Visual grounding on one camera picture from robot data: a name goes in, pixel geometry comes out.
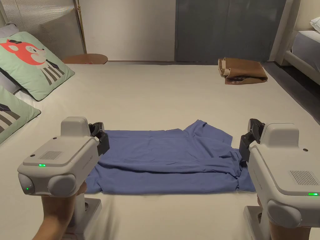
white bed frame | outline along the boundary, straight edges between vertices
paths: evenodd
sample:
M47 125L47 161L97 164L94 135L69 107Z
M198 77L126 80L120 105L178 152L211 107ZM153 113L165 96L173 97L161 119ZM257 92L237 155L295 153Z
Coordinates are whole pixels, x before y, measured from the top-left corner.
M279 42L275 61L281 66L292 65L320 85L320 73L291 52L298 31L314 30L310 21L320 16L319 0L288 0L291 5L287 21L280 23L283 37Z

green pillow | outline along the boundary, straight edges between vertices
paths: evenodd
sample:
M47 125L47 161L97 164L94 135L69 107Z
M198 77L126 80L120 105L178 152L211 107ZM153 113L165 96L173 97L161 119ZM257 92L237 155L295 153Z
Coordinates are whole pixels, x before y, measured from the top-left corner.
M0 85L0 144L40 113Z
M75 73L27 32L0 38L0 71L37 101Z

blue cloth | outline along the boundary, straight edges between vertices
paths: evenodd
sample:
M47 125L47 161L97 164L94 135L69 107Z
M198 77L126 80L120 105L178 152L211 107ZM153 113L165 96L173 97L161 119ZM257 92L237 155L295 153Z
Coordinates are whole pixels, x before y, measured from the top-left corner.
M110 150L87 193L204 194L255 191L232 136L197 120L184 131L107 131Z

gray door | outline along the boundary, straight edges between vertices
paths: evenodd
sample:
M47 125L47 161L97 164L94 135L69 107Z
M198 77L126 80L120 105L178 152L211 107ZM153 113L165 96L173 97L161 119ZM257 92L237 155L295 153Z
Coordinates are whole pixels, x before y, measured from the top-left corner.
M267 61L286 0L177 0L176 61Z

gold floor lamp pole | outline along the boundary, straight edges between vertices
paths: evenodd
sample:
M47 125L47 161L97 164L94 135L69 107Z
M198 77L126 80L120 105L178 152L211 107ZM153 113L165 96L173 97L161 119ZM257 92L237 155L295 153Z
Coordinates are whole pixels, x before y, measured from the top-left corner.
M81 35L83 40L83 46L84 46L84 53L87 53L87 46L85 44L85 38L84 38L84 31L83 31L83 24L82 24L82 16L81 16L81 7L78 0L78 12L79 12L79 19L80 19L80 29L81 29Z

